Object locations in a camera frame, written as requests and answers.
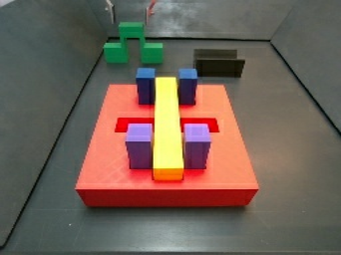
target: toy block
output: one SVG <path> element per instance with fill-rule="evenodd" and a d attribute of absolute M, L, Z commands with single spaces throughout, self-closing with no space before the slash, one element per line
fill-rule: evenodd
<path fill-rule="evenodd" d="M 130 124 L 155 124 L 154 118 L 118 118 L 115 132 L 127 132 Z M 186 124 L 206 124 L 209 132 L 219 132 L 217 118 L 179 118 L 181 132 Z"/>
<path fill-rule="evenodd" d="M 206 124 L 185 125 L 185 169 L 206 169 L 210 134 Z"/>
<path fill-rule="evenodd" d="M 142 62 L 162 63 L 164 60 L 164 45 L 162 43 L 144 43 L 142 47 Z"/>
<path fill-rule="evenodd" d="M 138 104 L 136 85 L 110 85 L 76 184 L 87 206 L 245 206 L 258 190 L 242 135 L 223 85 L 198 85 L 195 106 L 179 106 L 181 117 L 218 120 L 210 134 L 206 170 L 185 170 L 183 180 L 155 181 L 151 170 L 130 170 L 126 134 L 118 118 L 150 119 L 154 106 Z"/>
<path fill-rule="evenodd" d="M 120 38 L 144 39 L 144 23 L 143 22 L 122 22 L 119 25 Z"/>
<path fill-rule="evenodd" d="M 152 168 L 152 137 L 151 124 L 130 124 L 126 137 L 130 169 Z"/>
<path fill-rule="evenodd" d="M 155 69 L 138 68 L 136 85 L 139 105 L 155 104 Z"/>
<path fill-rule="evenodd" d="M 182 180 L 182 136 L 175 78 L 156 78 L 154 180 Z"/>
<path fill-rule="evenodd" d="M 106 43 L 103 49 L 107 63 L 128 62 L 127 48 L 122 43 Z"/>
<path fill-rule="evenodd" d="M 195 105 L 197 69 L 179 69 L 178 79 L 178 103 Z"/>
<path fill-rule="evenodd" d="M 245 60 L 237 59 L 237 50 L 195 49 L 194 63 L 202 77 L 241 77 Z"/>

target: green block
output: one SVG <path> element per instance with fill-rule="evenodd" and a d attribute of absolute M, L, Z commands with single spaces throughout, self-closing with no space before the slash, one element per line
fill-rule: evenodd
<path fill-rule="evenodd" d="M 123 47 L 122 43 L 106 43 L 103 49 L 107 63 L 128 62 L 127 48 Z"/>
<path fill-rule="evenodd" d="M 143 22 L 122 22 L 119 25 L 120 38 L 144 38 Z"/>
<path fill-rule="evenodd" d="M 142 48 L 143 63 L 162 63 L 164 60 L 164 45 L 162 43 L 146 43 Z"/>

